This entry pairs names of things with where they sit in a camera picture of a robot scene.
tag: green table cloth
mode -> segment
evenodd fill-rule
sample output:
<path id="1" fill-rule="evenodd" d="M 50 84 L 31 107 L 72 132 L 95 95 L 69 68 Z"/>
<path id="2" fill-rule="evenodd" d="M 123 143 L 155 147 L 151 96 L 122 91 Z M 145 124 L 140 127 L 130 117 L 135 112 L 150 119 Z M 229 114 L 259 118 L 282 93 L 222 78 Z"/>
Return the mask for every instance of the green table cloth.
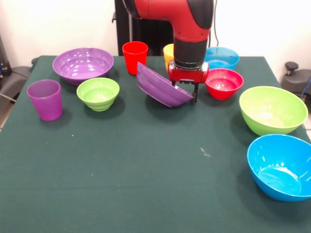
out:
<path id="1" fill-rule="evenodd" d="M 243 88 L 227 101 L 200 85 L 198 102 L 167 108 L 143 93 L 115 57 L 120 94 L 93 112 L 41 56 L 0 134 L 1 233 L 309 233 L 311 201 L 271 200 L 246 160 L 257 138 L 238 99 L 280 86 L 263 57 L 242 57 Z M 166 75 L 162 57 L 147 66 Z M 26 94 L 34 81 L 62 85 L 64 113 L 40 120 Z M 192 85 L 183 85 L 192 91 Z M 306 141 L 302 127 L 291 135 Z"/>

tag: lime green bowl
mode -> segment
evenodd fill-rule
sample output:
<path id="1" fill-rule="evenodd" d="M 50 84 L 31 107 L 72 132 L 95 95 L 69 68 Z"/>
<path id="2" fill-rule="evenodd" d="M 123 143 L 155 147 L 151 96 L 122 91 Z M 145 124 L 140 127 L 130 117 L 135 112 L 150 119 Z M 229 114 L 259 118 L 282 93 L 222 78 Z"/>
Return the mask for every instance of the lime green bowl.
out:
<path id="1" fill-rule="evenodd" d="M 109 78 L 93 78 L 84 81 L 77 88 L 77 96 L 90 109 L 102 112 L 110 108 L 115 101 L 120 87 Z"/>
<path id="2" fill-rule="evenodd" d="M 298 96 L 273 86 L 249 88 L 241 94 L 239 102 L 246 124 L 260 136 L 291 133 L 309 114 Z"/>

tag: plastic cup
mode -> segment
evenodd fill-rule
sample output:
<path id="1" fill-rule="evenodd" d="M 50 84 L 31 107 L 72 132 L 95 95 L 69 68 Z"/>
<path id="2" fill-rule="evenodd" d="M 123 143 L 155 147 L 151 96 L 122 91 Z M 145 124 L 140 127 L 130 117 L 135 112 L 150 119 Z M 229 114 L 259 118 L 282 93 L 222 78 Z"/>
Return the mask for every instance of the plastic cup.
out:
<path id="1" fill-rule="evenodd" d="M 42 120 L 53 121 L 62 115 L 61 87 L 57 81 L 34 82 L 27 88 L 27 94 Z"/>
<path id="2" fill-rule="evenodd" d="M 164 59 L 165 59 L 165 67 L 168 70 L 168 66 L 170 60 L 174 60 L 174 44 L 169 44 L 163 49 Z"/>
<path id="3" fill-rule="evenodd" d="M 131 41 L 122 47 L 126 68 L 129 74 L 137 75 L 138 62 L 146 64 L 148 45 L 140 41 Z"/>

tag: upside-down purple bowl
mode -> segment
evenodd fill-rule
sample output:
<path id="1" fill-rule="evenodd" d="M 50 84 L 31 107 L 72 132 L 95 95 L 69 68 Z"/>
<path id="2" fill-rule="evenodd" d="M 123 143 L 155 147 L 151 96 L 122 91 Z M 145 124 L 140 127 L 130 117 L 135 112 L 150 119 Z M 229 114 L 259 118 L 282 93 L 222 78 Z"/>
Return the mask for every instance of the upside-down purple bowl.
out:
<path id="1" fill-rule="evenodd" d="M 108 75 L 113 64 L 113 56 L 107 51 L 79 48 L 57 56 L 52 66 L 64 81 L 78 86 L 85 80 Z"/>
<path id="2" fill-rule="evenodd" d="M 168 107 L 177 107 L 191 100 L 193 96 L 142 63 L 137 65 L 137 82 L 140 89 Z"/>

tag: black cable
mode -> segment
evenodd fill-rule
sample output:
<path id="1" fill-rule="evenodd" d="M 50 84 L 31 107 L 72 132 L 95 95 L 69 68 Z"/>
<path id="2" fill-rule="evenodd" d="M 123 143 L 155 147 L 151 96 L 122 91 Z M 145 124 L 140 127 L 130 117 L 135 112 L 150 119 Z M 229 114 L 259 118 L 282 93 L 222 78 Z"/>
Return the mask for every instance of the black cable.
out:
<path id="1" fill-rule="evenodd" d="M 215 38 L 217 40 L 217 47 L 219 45 L 217 33 L 216 33 L 216 7 L 217 7 L 217 0 L 215 0 L 215 8 L 214 8 L 214 32 L 215 32 Z"/>
<path id="2" fill-rule="evenodd" d="M 208 47 L 209 47 L 209 48 L 210 48 L 210 38 L 211 38 L 211 36 L 212 36 L 212 32 L 209 31 L 209 39 L 208 39 Z"/>

